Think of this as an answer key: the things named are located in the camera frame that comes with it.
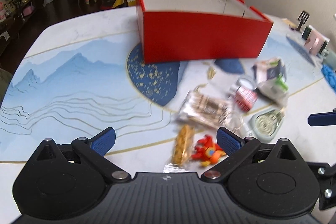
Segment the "small red white tube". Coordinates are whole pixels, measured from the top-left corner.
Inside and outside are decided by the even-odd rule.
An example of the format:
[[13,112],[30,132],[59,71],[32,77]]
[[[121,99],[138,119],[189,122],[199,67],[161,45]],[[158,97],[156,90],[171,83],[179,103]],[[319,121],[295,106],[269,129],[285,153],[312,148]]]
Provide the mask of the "small red white tube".
[[233,95],[235,103],[244,112],[250,111],[258,99],[256,92],[243,86],[232,85],[230,92]]

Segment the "red cardboard box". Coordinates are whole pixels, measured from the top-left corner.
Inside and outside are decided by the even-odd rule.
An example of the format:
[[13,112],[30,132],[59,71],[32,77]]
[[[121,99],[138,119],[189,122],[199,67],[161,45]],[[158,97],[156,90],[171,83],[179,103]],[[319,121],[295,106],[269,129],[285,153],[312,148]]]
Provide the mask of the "red cardboard box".
[[136,0],[143,61],[259,56],[273,27],[243,0]]

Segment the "white tissue pack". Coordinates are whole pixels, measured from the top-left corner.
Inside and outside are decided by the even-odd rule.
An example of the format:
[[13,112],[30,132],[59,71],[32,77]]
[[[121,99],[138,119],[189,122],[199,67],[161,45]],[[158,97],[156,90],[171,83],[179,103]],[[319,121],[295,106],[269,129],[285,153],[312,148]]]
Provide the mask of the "white tissue pack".
[[257,61],[252,69],[259,92],[279,107],[286,107],[289,88],[286,84],[286,67],[282,59],[273,57],[269,60]]

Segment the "black phone stand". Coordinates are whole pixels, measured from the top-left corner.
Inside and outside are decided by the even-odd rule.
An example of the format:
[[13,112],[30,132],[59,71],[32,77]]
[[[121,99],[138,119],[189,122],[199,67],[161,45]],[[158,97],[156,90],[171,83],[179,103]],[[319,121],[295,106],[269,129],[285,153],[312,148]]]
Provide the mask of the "black phone stand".
[[301,27],[307,22],[310,14],[307,11],[302,11],[297,20],[299,21],[298,26],[295,28],[296,31],[300,31]]

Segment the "blue rubber glove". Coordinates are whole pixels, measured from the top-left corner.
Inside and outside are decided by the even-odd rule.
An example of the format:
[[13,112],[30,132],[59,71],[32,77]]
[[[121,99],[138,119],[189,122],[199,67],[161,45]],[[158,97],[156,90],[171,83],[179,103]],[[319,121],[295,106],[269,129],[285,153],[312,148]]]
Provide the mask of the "blue rubber glove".
[[321,69],[322,74],[324,75],[325,80],[329,86],[336,92],[336,75],[335,71],[328,65],[323,65]]

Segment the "pale green mug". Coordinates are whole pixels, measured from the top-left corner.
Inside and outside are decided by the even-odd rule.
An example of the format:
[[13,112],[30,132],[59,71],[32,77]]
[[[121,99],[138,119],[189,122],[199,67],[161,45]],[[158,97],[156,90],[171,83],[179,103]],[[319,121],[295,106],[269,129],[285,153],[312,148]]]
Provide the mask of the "pale green mug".
[[335,52],[333,52],[332,50],[328,50],[328,49],[324,49],[322,51],[322,57],[323,57],[323,61],[322,63],[324,65],[327,65],[328,67],[330,67],[333,71],[336,70],[336,54]]

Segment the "pale green tape measure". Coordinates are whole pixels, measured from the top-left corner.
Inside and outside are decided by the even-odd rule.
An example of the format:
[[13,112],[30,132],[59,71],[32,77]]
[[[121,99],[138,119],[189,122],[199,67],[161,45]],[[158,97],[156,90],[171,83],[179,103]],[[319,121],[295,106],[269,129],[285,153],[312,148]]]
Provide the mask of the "pale green tape measure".
[[282,109],[266,109],[252,116],[249,125],[259,141],[268,143],[275,138],[284,116]]

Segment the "small round tin lid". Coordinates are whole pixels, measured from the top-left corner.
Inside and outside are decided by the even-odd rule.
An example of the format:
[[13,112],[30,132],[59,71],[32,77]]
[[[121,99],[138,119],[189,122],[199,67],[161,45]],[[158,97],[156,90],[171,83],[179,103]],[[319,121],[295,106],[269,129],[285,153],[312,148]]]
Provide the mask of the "small round tin lid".
[[257,88],[257,84],[252,77],[248,75],[241,75],[237,81],[238,86],[254,91]]

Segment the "pink mug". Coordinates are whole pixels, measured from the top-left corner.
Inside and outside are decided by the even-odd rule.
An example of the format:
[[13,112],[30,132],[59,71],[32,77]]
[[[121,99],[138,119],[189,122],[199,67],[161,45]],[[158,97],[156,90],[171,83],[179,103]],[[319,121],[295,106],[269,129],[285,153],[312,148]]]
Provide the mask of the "pink mug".
[[323,44],[328,41],[328,38],[326,38],[317,30],[311,30],[304,47],[310,54],[316,56],[317,53],[321,50]]

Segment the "cotton swab bag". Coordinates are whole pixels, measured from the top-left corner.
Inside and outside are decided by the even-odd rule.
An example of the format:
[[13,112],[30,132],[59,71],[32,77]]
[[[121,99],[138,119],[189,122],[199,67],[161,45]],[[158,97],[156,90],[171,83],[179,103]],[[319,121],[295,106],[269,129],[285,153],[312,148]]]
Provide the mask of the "cotton swab bag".
[[233,111],[230,100],[212,98],[202,93],[189,91],[184,99],[177,117],[180,120],[192,121],[206,127],[219,128]]

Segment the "red orange toy figure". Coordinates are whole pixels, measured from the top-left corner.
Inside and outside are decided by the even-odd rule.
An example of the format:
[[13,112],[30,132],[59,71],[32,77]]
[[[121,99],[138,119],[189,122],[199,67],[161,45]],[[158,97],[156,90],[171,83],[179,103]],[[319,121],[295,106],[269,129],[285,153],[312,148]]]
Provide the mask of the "red orange toy figure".
[[202,167],[207,167],[217,164],[226,155],[226,152],[213,140],[212,136],[205,135],[196,142],[191,159],[199,161]]

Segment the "small yellow biscuit packet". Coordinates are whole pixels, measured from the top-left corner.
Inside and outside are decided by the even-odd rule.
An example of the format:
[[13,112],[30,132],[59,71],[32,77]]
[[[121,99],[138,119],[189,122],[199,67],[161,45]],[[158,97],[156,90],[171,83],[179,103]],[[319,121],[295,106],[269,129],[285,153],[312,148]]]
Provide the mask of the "small yellow biscuit packet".
[[179,168],[184,167],[191,157],[194,143],[194,128],[185,124],[177,137],[171,158],[171,163]]

